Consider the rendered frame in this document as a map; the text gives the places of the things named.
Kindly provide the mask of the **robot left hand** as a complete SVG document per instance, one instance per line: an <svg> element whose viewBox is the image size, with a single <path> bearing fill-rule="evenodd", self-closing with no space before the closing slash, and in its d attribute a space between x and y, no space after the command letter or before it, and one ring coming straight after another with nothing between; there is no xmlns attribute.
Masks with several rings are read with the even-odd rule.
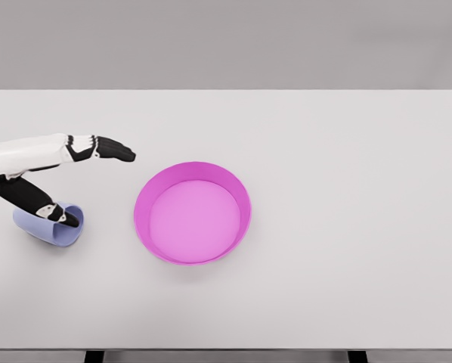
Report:
<svg viewBox="0 0 452 363"><path fill-rule="evenodd" d="M132 163L136 153L99 135L56 133L0 142L0 197L32 216L77 228L79 220L23 174L92 158Z"/></svg>

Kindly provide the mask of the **light blue cup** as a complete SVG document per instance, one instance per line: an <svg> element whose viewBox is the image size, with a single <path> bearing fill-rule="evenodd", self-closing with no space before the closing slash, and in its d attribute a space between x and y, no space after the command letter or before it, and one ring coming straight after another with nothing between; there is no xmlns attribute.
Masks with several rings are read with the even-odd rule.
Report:
<svg viewBox="0 0 452 363"><path fill-rule="evenodd" d="M13 220L15 225L39 240L55 245L57 247L68 247L74 244L84 226L84 213L82 209L71 203L59 202L59 205L65 212L75 216L79 221L79 226L74 228L53 222L47 219L41 219L19 208L13 211Z"/></svg>

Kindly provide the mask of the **pink round plate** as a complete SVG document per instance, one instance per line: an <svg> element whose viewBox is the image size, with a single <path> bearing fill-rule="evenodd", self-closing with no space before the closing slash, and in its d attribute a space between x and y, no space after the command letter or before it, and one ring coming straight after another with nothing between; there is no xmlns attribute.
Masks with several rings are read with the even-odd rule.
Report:
<svg viewBox="0 0 452 363"><path fill-rule="evenodd" d="M204 265L244 239L252 203L241 180L213 163L186 162L155 174L135 201L139 240L157 258Z"/></svg>

